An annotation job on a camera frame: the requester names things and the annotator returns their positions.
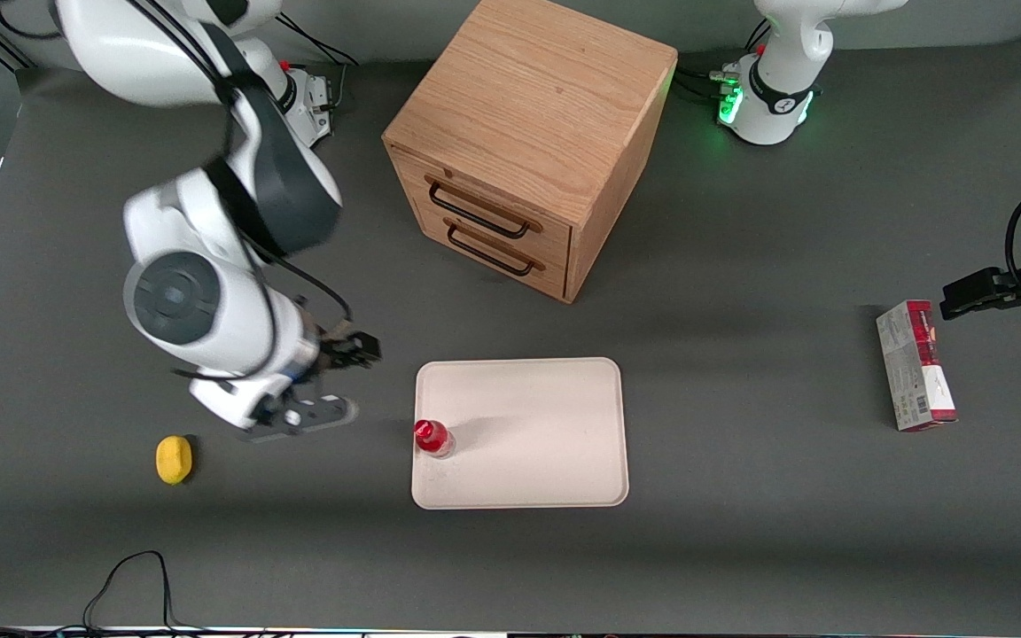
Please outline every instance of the plastic bottle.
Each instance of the plastic bottle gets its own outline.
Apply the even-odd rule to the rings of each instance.
[[[412,433],[417,437],[417,447],[436,459],[444,459],[454,452],[454,437],[438,421],[419,420]]]

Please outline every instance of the wooden box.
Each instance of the wooden box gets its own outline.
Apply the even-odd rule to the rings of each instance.
[[[420,229],[572,302],[648,160],[676,49],[482,0],[384,141]]]

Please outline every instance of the table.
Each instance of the table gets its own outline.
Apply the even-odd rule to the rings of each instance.
[[[117,558],[157,548],[204,625],[1021,635],[1021,311],[940,324],[961,421],[915,435],[891,427],[872,322],[1002,261],[1021,41],[840,51],[777,148],[671,97],[573,306],[422,238],[380,133],[426,68],[349,71],[318,150],[344,220],[295,258],[384,344],[328,381],[363,415],[262,445],[188,397],[120,301],[121,203],[209,156],[218,112],[21,77],[0,174],[0,623],[72,622]],[[624,375],[623,505],[414,504],[421,364],[582,355]],[[190,485],[154,476],[168,433],[199,437]],[[157,623],[155,568],[130,566],[97,618]]]

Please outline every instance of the drawer handle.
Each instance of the drawer handle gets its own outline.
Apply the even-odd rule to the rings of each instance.
[[[477,247],[469,246],[466,243],[460,242],[458,239],[455,239],[454,232],[456,231],[458,231],[458,227],[454,224],[451,224],[448,227],[448,230],[446,230],[446,241],[450,242],[452,246],[456,246],[458,247],[458,249],[461,249],[467,253],[475,255],[475,257],[482,258],[483,261],[490,263],[490,265],[499,267],[502,271],[509,272],[509,274],[514,275],[516,278],[526,278],[526,276],[529,275],[530,272],[534,269],[534,261],[528,261],[527,265],[523,267],[515,267],[514,265],[510,265],[505,261],[501,261],[501,259],[491,257],[491,255],[486,254],[486,252],[477,249]]]
[[[503,227],[498,226],[498,224],[491,224],[490,222],[487,222],[485,218],[479,217],[478,214],[475,214],[473,212],[467,212],[467,210],[463,210],[461,207],[453,205],[453,203],[451,202],[443,201],[443,199],[437,198],[436,193],[439,192],[439,189],[440,189],[439,182],[433,182],[433,187],[431,187],[431,189],[428,190],[428,197],[431,199],[431,201],[433,201],[435,205],[438,205],[440,207],[445,207],[445,209],[458,214],[459,217],[470,218],[471,222],[479,224],[479,226],[482,226],[483,229],[487,229],[488,231],[493,233],[498,233],[499,235],[502,235],[503,238],[507,239],[522,239],[522,236],[526,235],[527,231],[530,231],[530,224],[527,223],[523,223],[522,228],[519,229],[518,231],[508,231],[506,229],[503,229]]]

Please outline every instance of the red and white box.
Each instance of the red and white box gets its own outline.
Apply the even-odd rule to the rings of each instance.
[[[936,356],[931,312],[930,301],[912,299],[877,318],[892,411],[901,432],[916,433],[958,420]]]

